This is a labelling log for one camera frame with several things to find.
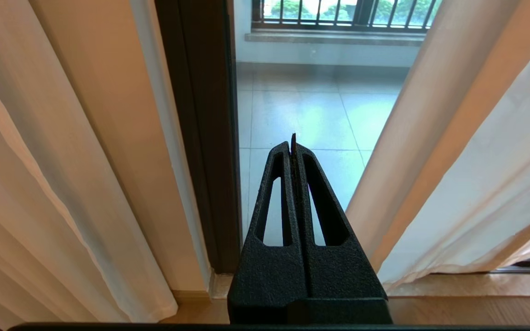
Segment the window railing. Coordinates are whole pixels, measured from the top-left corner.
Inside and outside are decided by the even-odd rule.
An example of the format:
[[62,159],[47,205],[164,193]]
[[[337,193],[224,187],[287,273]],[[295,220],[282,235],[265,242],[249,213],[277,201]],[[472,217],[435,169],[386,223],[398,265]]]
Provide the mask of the window railing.
[[425,33],[442,0],[253,0],[253,28]]

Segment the gray floor tile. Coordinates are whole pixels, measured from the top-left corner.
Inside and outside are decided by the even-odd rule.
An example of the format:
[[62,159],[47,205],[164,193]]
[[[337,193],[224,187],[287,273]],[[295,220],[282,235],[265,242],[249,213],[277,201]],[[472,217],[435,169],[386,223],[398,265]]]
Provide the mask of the gray floor tile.
[[240,149],[240,203],[242,210],[242,238],[247,235],[246,230],[248,229],[248,182],[250,180],[250,156],[250,149]]
[[253,107],[253,92],[238,91],[238,145],[240,148],[251,147],[251,114]]
[[357,149],[336,93],[253,92],[252,148],[272,148],[290,140],[311,149]]
[[361,159],[363,159],[363,165],[368,166],[369,159],[372,157],[374,151],[359,151],[361,153]]
[[334,75],[327,70],[260,68],[254,73],[253,90],[338,92]]
[[361,150],[373,150],[396,102],[393,94],[341,94]]
[[399,94],[404,77],[339,74],[336,78],[340,93]]
[[[330,185],[333,187],[333,191],[339,199],[341,207],[346,209],[363,173],[363,162],[359,151],[314,150],[314,153],[318,162],[322,166]],[[257,200],[259,183],[263,176],[263,170],[265,169],[265,162],[267,161],[268,154],[268,149],[251,149],[250,179],[248,188],[248,215],[251,216],[255,201]],[[269,212],[267,214],[267,225],[265,226],[264,239],[266,245],[282,245],[280,190],[281,186],[277,180],[273,184]],[[322,231],[320,230],[320,224],[318,223],[318,217],[316,214],[313,214],[313,218],[315,225],[315,241],[318,245],[322,245],[324,239],[322,237]]]
[[253,67],[251,63],[237,63],[236,88],[238,91],[253,90]]

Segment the curtain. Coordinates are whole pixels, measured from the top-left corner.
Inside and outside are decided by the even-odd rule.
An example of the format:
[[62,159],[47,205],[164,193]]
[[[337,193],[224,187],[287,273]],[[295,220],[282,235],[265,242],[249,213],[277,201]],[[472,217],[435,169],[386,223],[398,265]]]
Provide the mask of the curtain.
[[176,311],[30,4],[0,1],[0,327]]
[[530,1],[443,2],[347,216],[387,290],[530,256]]

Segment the dark door frame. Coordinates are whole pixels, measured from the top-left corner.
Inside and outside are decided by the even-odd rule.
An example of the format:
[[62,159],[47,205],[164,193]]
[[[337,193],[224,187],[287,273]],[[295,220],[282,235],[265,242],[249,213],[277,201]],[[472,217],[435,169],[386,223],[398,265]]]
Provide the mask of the dark door frame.
[[155,0],[208,258],[233,273],[242,245],[234,49],[226,0]]

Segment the wall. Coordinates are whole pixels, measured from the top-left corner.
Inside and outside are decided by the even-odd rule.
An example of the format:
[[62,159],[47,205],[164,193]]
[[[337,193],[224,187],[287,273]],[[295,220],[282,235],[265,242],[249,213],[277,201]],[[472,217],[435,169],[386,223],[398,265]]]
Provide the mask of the wall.
[[181,158],[167,148],[179,142],[166,141],[130,3],[30,3],[169,286],[206,291],[210,275],[201,230],[179,193],[174,169]]
[[250,32],[251,1],[234,0],[234,38],[238,62],[410,67],[420,49],[417,46],[247,42],[244,35]]

